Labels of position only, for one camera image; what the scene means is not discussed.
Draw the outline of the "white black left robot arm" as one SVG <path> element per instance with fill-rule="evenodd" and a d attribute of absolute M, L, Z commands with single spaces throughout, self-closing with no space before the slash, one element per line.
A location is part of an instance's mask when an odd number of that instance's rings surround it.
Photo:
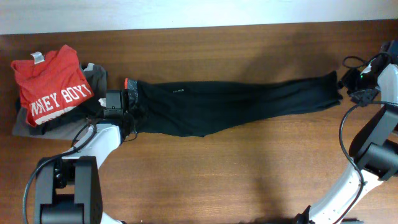
<path fill-rule="evenodd" d="M 132 114 L 106 109 L 101 119 L 86 124 L 64 153 L 42 158 L 29 177 L 22 209 L 35 184 L 34 223 L 117 223 L 103 210 L 98 170 L 106 158 L 135 130 Z"/>

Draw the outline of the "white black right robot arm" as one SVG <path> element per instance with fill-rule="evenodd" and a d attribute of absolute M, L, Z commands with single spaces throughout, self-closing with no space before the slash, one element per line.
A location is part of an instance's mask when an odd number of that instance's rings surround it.
<path fill-rule="evenodd" d="M 397 64 L 390 63 L 378 72 L 372 72 L 372 68 L 368 65 L 359 74 L 357 80 L 364 84 L 362 89 L 355 91 L 355 85 L 349 85 L 356 104 L 345 113 L 339 129 L 357 108 L 379 105 L 381 109 L 358 132 L 349 148 L 339 138 L 348 166 L 330 191 L 297 214 L 294 223 L 345 223 L 345 216 L 366 194 L 397 175 L 397 143 L 388 138 L 397 127 Z"/>

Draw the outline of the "black leggings red waistband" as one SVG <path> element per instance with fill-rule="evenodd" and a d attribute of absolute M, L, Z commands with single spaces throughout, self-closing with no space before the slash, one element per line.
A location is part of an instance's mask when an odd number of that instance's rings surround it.
<path fill-rule="evenodd" d="M 138 133 L 205 137 L 257 120 L 326 110 L 340 104 L 337 75 L 282 83 L 175 82 L 125 79 Z"/>

